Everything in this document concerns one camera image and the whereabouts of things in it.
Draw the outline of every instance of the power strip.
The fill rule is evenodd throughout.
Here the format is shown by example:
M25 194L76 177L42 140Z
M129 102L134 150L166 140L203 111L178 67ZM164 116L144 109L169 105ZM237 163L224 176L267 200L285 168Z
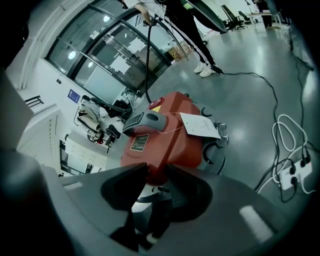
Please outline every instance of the power strip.
M312 165L311 162L306 164L305 167L300 166L300 161L297 161L295 165L295 173L293 175L290 174L290 167L284 169L280 172L280 180L282 190L290 189L293 185L291 184L291 178L296 177L298 182L303 182L303 180L312 173Z

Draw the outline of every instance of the office chair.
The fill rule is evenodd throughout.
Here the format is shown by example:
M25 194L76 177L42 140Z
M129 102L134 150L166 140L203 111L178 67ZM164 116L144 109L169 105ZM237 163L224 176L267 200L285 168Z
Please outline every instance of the office chair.
M244 19L244 24L251 24L251 21L247 15L245 15L242 11L238 11L238 13Z
M221 8L223 9L226 16L228 17L228 22L226 23L228 30L233 30L233 29L238 30L240 28L242 29L246 28L246 26L243 26L244 21L240 20L239 16L236 17L225 4L221 5Z

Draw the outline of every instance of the blue sign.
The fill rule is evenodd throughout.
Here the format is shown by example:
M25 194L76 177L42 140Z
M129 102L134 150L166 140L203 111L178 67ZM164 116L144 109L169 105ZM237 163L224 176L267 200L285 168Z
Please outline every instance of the blue sign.
M68 98L73 100L75 103L78 103L80 95L77 94L75 91L73 91L72 89L70 89L69 94L68 94Z

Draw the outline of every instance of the string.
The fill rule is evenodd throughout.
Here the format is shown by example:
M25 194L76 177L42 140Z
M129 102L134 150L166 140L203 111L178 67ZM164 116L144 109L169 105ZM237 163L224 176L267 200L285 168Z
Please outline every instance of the string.
M179 115L180 115L180 113L178 113L178 112L163 113L163 115L166 115L166 114L179 114ZM169 133L172 133L172 132L174 132L174 131L176 131L176 130L181 129L182 127L185 127L185 126L182 125L181 127L177 128L177 129L174 129L174 130L171 130L171 131L167 131L167 132L161 132L161 131L157 131L157 132L160 133L160 134L169 134Z

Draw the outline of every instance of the gray handle grip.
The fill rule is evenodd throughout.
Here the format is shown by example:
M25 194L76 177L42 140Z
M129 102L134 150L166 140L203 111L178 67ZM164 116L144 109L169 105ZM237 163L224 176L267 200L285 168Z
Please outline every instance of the gray handle grip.
M166 127L167 117L153 110L146 110L127 120L123 127L123 133L130 136L133 129L139 126L148 126L159 132Z

